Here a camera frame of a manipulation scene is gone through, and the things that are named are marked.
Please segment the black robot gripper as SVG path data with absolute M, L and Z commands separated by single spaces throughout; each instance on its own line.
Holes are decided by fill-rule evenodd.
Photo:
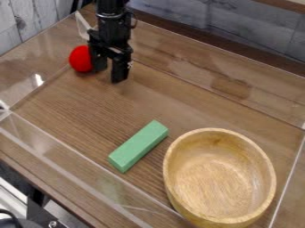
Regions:
M 129 0 L 96 0 L 97 29 L 89 28 L 88 47 L 92 71 L 107 69 L 107 56 L 112 59 L 111 82 L 124 81 L 128 76 L 132 48 L 128 44 L 133 14 L 127 10 Z

